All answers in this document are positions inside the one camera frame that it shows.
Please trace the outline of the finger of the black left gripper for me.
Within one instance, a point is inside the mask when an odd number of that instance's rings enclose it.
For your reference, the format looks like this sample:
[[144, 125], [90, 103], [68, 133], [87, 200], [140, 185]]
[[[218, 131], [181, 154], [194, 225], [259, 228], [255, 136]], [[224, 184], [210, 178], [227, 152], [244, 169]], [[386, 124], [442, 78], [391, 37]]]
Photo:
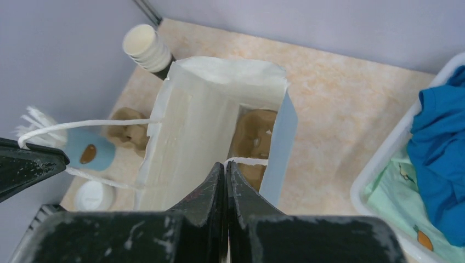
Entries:
[[60, 149], [1, 138], [1, 202], [65, 171], [70, 160]]

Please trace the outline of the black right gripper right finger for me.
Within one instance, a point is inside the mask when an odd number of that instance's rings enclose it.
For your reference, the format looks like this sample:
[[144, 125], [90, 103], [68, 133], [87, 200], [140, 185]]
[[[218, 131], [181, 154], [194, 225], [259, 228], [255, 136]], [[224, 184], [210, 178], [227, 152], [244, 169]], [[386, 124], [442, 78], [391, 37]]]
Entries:
[[262, 240], [257, 234], [259, 217], [281, 216], [243, 177], [239, 165], [226, 165], [228, 230], [231, 262], [264, 262]]

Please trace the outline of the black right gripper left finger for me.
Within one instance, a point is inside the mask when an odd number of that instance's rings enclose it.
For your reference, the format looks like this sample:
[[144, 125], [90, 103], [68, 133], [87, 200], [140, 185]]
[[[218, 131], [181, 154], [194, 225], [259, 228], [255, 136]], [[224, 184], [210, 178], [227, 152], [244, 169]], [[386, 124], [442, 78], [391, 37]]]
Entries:
[[205, 180], [167, 210], [182, 215], [174, 262], [225, 260], [225, 173], [217, 162]]

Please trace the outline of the light blue paper bag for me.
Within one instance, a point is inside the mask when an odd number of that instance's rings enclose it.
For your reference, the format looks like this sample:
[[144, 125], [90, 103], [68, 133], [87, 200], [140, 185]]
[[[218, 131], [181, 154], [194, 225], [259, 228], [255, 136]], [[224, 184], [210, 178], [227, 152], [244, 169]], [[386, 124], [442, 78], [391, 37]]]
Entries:
[[[277, 112], [268, 159], [233, 157], [231, 142], [238, 120], [252, 110]], [[28, 139], [53, 131], [94, 125], [147, 124], [149, 141], [131, 189], [134, 210], [166, 210], [194, 190], [215, 162], [264, 165], [259, 194], [279, 202], [298, 126], [288, 93], [286, 71], [260, 60], [194, 56], [172, 63], [150, 118], [89, 120], [30, 131]]]

